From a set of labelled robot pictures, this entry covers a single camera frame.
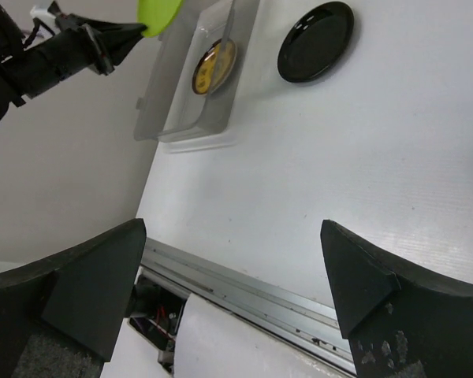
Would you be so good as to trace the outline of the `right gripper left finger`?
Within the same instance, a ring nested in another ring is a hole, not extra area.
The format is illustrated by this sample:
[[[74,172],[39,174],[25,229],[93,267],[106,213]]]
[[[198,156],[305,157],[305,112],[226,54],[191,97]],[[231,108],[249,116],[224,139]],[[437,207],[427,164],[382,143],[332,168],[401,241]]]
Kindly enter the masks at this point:
[[[146,242],[133,219],[0,272],[0,377],[99,377],[112,358]]]

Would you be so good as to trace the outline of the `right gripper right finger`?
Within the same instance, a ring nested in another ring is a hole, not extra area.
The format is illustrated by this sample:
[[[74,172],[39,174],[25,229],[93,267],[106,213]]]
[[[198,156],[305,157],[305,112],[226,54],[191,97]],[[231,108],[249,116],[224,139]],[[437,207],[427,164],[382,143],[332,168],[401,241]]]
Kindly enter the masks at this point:
[[[358,377],[473,377],[473,284],[392,254],[332,220],[320,239]]]

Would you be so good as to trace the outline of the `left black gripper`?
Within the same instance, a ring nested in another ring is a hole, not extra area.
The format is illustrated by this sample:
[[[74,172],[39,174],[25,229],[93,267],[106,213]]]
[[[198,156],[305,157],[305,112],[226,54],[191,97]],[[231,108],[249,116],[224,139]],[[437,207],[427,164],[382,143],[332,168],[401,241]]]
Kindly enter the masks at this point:
[[[22,31],[0,4],[0,106],[22,106],[83,69],[112,73],[143,38],[146,25],[61,13]]]

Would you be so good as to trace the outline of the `lime green plate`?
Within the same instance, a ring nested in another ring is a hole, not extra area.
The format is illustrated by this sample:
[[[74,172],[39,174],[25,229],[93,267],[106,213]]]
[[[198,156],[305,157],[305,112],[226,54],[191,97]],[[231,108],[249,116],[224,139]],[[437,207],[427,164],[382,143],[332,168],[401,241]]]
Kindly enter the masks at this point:
[[[152,38],[164,32],[177,16],[183,2],[183,0],[138,0],[136,22],[146,27],[142,31],[142,36]]]

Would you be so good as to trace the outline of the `yellow patterned plate brown rim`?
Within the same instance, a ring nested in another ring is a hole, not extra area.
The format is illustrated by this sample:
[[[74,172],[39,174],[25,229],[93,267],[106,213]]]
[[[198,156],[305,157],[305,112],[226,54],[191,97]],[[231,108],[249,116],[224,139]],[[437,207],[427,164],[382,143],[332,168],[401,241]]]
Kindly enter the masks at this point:
[[[196,95],[215,92],[229,78],[237,61],[237,44],[228,39],[216,40],[199,59],[192,74],[192,90]]]

